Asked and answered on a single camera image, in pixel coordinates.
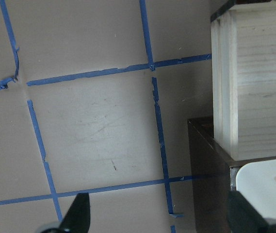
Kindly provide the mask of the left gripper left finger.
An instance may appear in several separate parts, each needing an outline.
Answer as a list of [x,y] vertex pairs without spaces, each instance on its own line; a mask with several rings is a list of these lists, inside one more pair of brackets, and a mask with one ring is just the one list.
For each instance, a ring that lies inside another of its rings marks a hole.
[[61,233],[88,233],[90,229],[90,198],[78,193],[59,226]]

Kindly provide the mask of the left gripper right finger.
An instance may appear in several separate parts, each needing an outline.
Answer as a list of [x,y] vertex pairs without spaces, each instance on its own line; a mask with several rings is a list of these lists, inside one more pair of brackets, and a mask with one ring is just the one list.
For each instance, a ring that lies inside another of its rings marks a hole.
[[230,191],[228,194],[227,221],[233,233],[269,232],[269,223],[239,191]]

